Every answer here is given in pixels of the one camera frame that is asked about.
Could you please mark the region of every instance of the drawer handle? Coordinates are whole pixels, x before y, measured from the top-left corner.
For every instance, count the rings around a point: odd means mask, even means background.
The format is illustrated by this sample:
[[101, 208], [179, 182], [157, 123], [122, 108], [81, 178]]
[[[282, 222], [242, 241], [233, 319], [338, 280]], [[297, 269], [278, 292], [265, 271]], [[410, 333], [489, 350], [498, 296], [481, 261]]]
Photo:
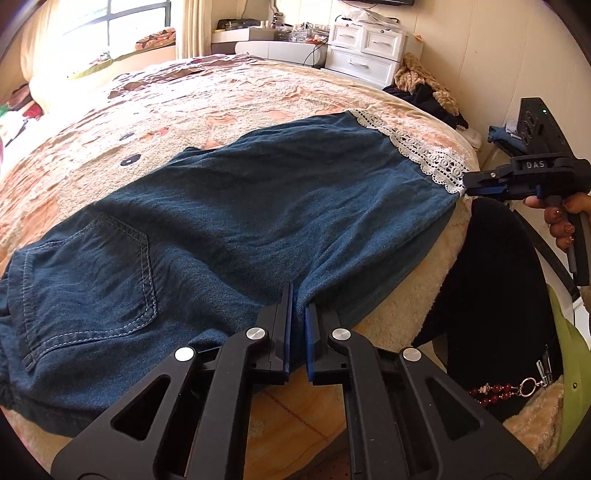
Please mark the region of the drawer handle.
[[353, 60], [349, 60], [349, 65], [353, 65], [355, 67], [363, 67], [364, 69], [369, 68], [369, 65], [367, 65], [366, 63], [357, 63], [356, 61], [353, 61]]

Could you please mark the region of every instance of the round metal pivot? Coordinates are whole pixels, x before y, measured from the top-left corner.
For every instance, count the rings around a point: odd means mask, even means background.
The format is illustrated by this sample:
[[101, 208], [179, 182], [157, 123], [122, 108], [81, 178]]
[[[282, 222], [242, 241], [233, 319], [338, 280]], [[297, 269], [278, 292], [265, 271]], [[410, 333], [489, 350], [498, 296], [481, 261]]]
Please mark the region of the round metal pivot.
[[246, 331], [246, 336], [250, 338], [250, 340], [260, 340], [266, 335], [265, 330], [261, 327], [253, 327], [249, 328]]
[[346, 328], [335, 328], [333, 330], [333, 338], [335, 340], [349, 340], [351, 338], [351, 332]]
[[182, 346], [174, 353], [174, 357], [179, 362], [186, 362], [188, 360], [191, 360], [194, 356], [195, 356], [195, 350], [193, 350], [189, 346]]
[[402, 352], [402, 356], [409, 362], [418, 362], [422, 357], [421, 352], [416, 348], [407, 348]]

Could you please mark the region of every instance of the finger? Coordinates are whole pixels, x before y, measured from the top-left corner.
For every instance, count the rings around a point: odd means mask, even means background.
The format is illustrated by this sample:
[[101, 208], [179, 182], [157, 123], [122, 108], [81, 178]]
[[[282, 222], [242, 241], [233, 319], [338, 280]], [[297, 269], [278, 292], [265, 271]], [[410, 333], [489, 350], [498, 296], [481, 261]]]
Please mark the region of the finger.
[[554, 238], [562, 236], [570, 236], [574, 233], [574, 225], [566, 220], [561, 220], [558, 223], [550, 225], [550, 235]]
[[527, 197], [523, 203], [530, 208], [546, 208], [544, 201], [536, 196]]
[[546, 223], [558, 223], [562, 220], [562, 210], [556, 207], [548, 207], [544, 210], [544, 221]]
[[564, 200], [564, 208], [569, 213], [591, 213], [591, 196], [586, 193], [575, 193]]
[[571, 236], [562, 236], [556, 239], [556, 246], [561, 250], [567, 251], [573, 244], [574, 239]]

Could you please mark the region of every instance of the pocket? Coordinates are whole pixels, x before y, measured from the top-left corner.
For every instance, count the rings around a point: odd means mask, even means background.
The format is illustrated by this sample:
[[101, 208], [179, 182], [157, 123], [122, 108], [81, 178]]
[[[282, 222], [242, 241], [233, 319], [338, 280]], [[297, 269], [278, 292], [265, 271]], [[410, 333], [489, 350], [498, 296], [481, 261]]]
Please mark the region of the pocket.
[[148, 238], [114, 217], [17, 253], [8, 304], [29, 371], [48, 352], [130, 335], [156, 316]]

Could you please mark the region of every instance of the white lace trim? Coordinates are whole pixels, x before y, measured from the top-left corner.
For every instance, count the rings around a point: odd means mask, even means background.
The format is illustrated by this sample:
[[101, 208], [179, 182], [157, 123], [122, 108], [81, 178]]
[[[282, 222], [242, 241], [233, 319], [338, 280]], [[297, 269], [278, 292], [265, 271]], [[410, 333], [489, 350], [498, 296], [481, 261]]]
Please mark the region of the white lace trim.
[[402, 132], [367, 110], [349, 109], [360, 125], [387, 135], [402, 155], [421, 166], [425, 175], [443, 185], [449, 193], [464, 192], [464, 172], [469, 171], [462, 157], [451, 148], [441, 148]]

